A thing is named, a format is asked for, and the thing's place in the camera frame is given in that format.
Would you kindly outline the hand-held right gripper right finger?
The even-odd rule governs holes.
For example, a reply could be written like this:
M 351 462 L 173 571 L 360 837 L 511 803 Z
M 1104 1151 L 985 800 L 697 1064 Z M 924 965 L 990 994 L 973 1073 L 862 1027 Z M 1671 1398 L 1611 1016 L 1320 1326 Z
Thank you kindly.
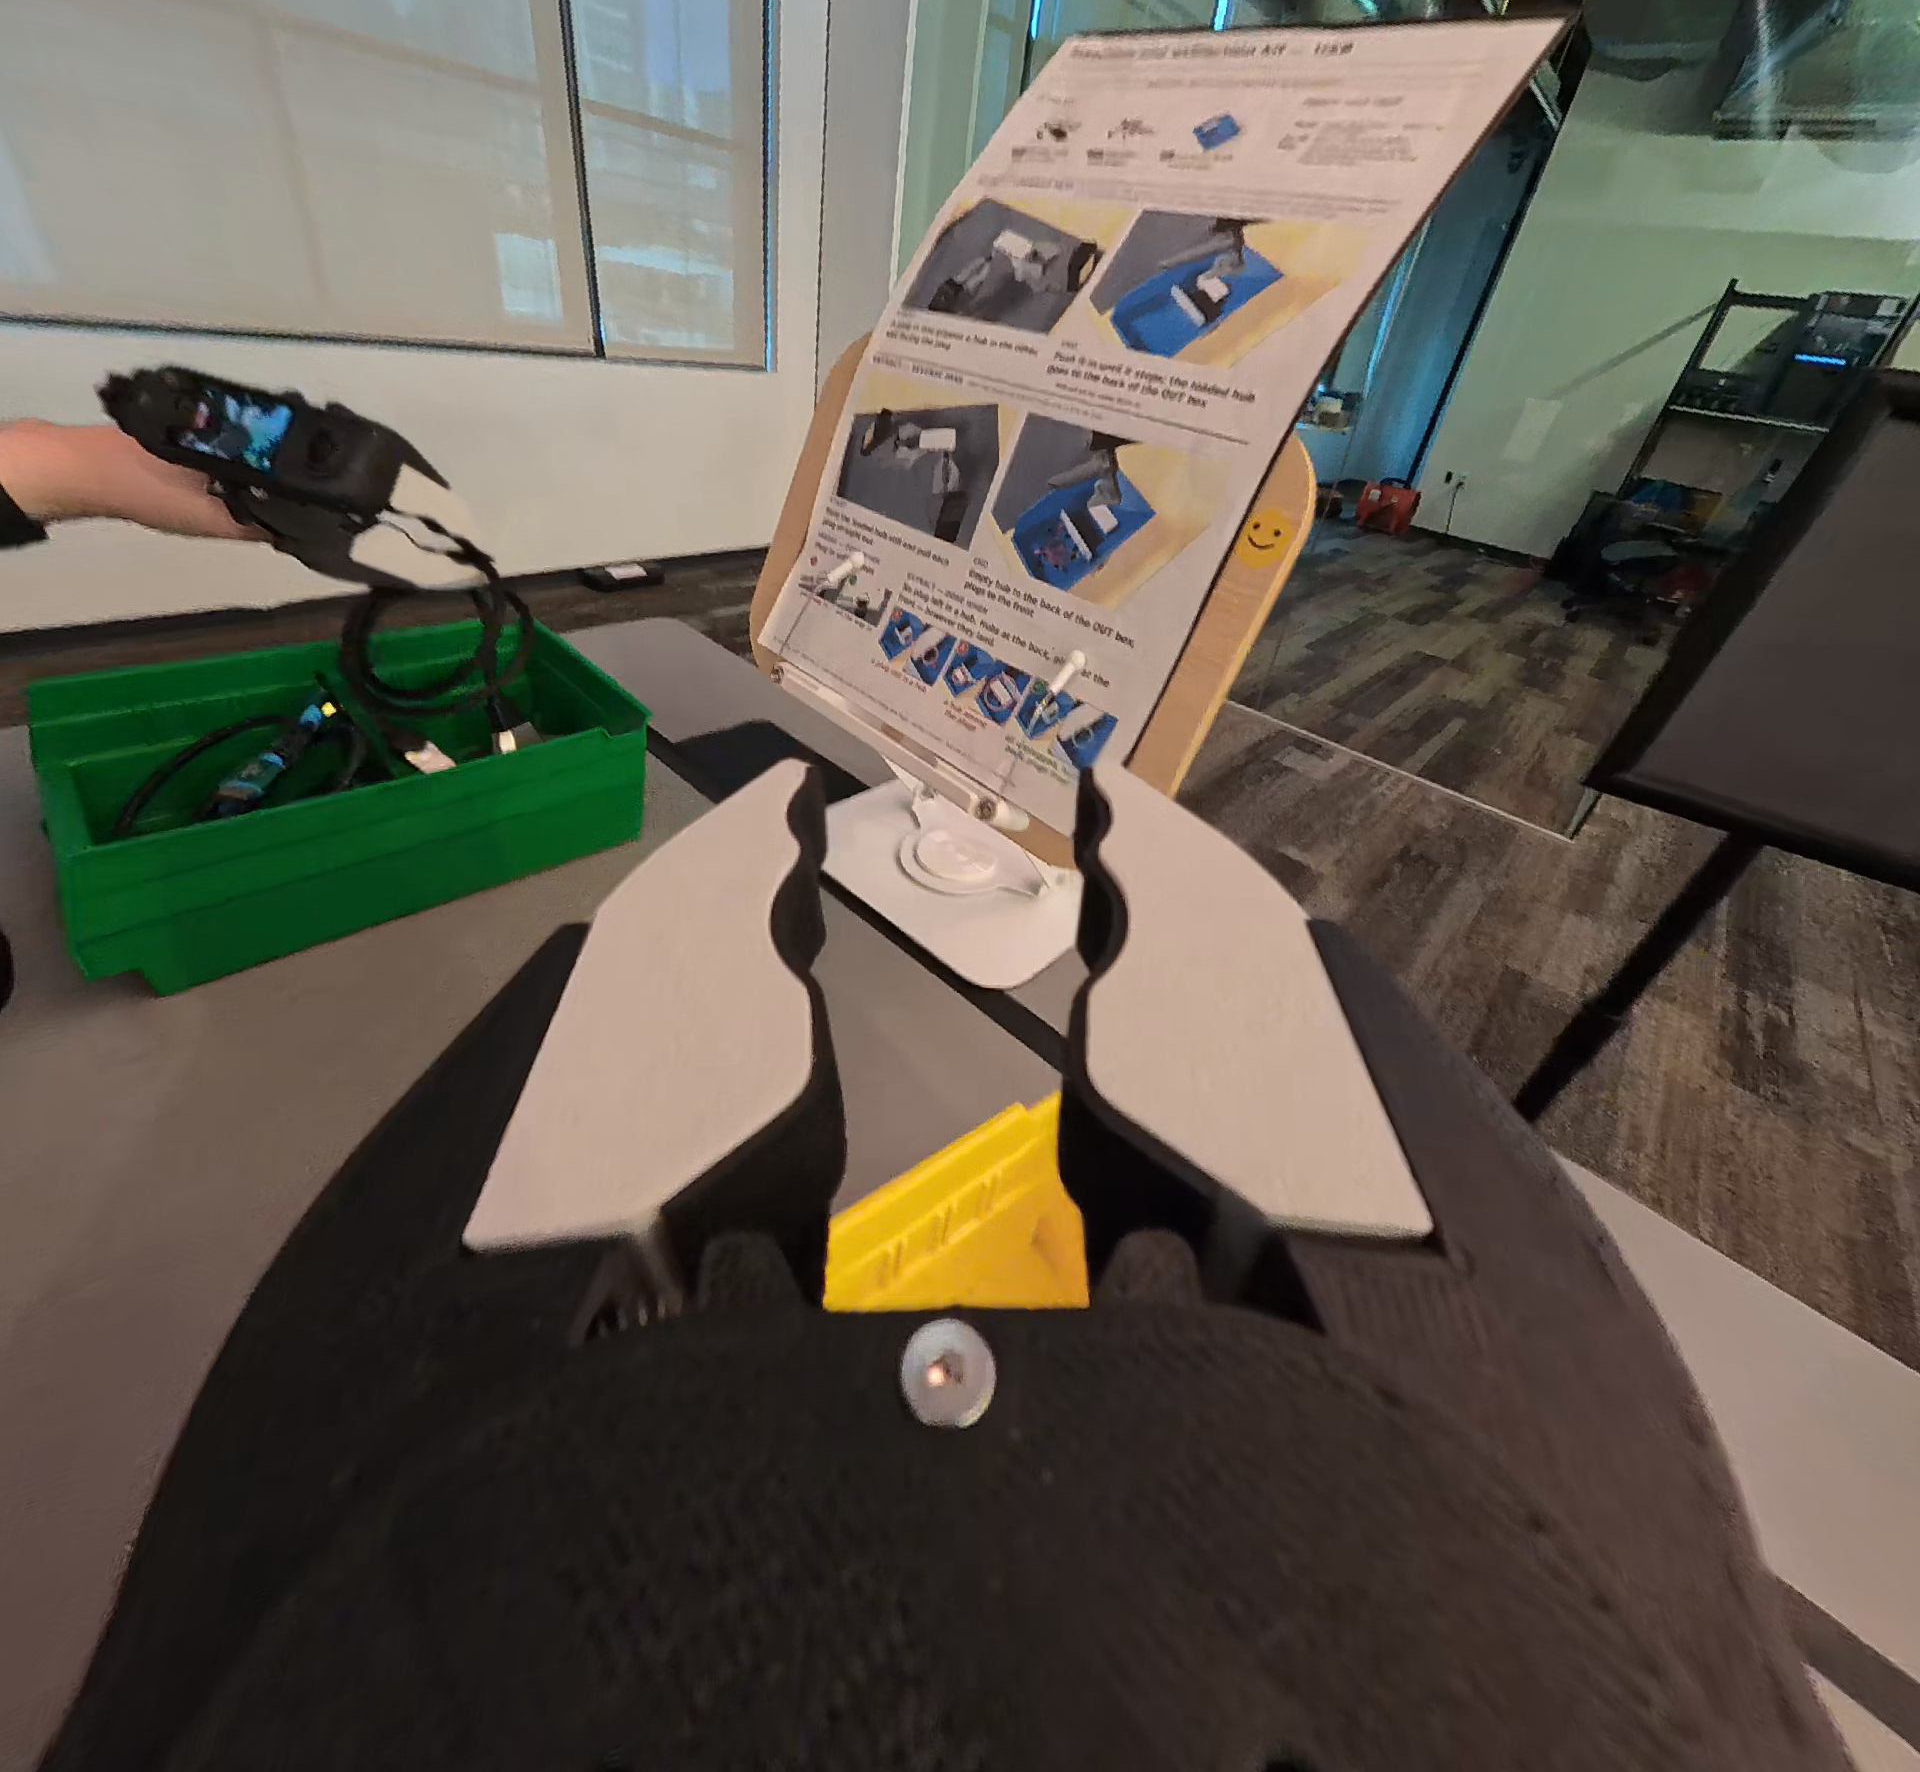
M 1304 906 L 1110 758 L 1080 783 L 1074 862 L 1059 1171 L 1087 1247 L 1432 1236 Z

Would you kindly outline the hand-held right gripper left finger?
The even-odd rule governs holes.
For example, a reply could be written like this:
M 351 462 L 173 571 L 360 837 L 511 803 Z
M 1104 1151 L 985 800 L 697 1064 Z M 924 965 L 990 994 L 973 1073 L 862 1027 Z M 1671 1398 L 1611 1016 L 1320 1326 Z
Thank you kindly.
M 469 1250 L 619 1236 L 823 1257 L 844 1178 L 823 778 L 779 758 L 595 906 L 465 1218 Z

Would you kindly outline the braided hdmi cable green plugs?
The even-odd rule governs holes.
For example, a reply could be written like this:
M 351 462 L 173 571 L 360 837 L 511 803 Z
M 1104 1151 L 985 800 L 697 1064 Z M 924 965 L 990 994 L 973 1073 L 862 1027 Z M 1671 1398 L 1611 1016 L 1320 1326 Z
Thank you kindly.
M 263 810 L 291 793 L 292 778 L 322 755 L 334 761 L 310 795 L 347 791 L 367 761 L 367 735 L 327 689 L 314 689 L 288 712 L 255 712 L 200 735 L 160 758 L 120 803 L 109 837 L 131 840 L 160 827 L 207 826 Z M 156 814 L 156 803 L 183 778 L 204 777 L 204 791 L 183 814 Z

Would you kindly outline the yellow plastic bin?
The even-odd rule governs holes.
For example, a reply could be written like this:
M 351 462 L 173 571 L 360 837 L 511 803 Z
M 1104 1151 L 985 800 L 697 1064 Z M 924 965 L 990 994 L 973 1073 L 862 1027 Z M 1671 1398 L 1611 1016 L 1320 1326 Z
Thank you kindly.
M 828 1224 L 828 1312 L 1084 1309 L 1087 1296 L 1057 1092 L 1010 1105 Z

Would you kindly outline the green plastic bin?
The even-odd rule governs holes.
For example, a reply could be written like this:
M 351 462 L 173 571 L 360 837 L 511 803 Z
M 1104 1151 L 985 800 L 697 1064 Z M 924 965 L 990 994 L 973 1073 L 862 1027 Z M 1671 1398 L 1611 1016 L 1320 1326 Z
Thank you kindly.
M 648 706 L 546 626 L 500 657 L 489 705 L 459 679 L 478 642 L 478 623 L 370 637 L 397 688 L 456 688 L 416 718 L 357 695 L 324 642 L 33 680 L 30 771 L 73 970 L 173 994 L 636 840 Z M 322 755 L 263 810 L 109 837 L 173 749 L 314 689 L 367 735 L 347 791 L 307 793 L 331 777 Z

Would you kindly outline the person's left hand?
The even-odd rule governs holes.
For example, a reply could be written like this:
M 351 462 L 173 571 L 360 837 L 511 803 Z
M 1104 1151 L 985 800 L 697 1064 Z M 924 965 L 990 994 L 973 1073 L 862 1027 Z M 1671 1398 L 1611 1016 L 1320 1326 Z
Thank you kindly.
M 3 419 L 3 548 L 39 542 L 66 521 L 266 542 L 226 511 L 207 475 L 153 457 L 109 423 Z

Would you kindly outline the black mat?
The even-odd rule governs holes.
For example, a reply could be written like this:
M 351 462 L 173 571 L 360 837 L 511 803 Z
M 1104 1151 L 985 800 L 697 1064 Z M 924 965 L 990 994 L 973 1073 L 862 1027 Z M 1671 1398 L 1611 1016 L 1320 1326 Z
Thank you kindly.
M 691 735 L 662 735 L 666 768 L 702 800 L 723 803 L 783 761 L 812 764 L 815 752 L 795 732 L 767 721 L 746 718 Z

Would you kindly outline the white stand base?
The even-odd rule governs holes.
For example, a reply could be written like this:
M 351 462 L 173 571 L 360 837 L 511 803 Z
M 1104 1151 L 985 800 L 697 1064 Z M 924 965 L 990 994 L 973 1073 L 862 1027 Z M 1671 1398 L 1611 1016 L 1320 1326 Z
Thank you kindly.
M 825 810 L 825 873 L 964 984 L 1013 993 L 1074 945 L 1081 877 L 918 778 Z

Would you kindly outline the black monitor on stand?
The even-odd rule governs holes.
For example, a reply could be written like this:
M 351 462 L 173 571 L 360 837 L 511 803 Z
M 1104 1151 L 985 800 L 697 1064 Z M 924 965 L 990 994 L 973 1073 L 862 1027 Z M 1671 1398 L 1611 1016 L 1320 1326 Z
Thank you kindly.
M 1678 629 L 1586 791 L 1717 834 L 1514 1095 L 1618 1034 L 1763 849 L 1917 889 L 1917 373 L 1877 367 Z

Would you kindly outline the printed instruction sheet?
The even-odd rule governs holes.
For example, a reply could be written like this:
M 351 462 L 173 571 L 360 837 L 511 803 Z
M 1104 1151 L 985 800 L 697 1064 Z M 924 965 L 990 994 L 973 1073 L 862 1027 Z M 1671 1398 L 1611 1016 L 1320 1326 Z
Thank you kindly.
M 774 670 L 1031 817 L 1130 755 L 1327 360 L 1562 35 L 1067 36 L 854 361 Z

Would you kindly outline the black shelf rack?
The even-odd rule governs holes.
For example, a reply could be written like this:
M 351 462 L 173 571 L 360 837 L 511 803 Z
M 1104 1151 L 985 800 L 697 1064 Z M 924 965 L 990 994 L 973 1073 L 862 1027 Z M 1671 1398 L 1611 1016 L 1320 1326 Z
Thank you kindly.
M 1619 476 L 1629 531 L 1678 558 L 1730 561 L 1914 327 L 1914 296 L 1730 278 Z

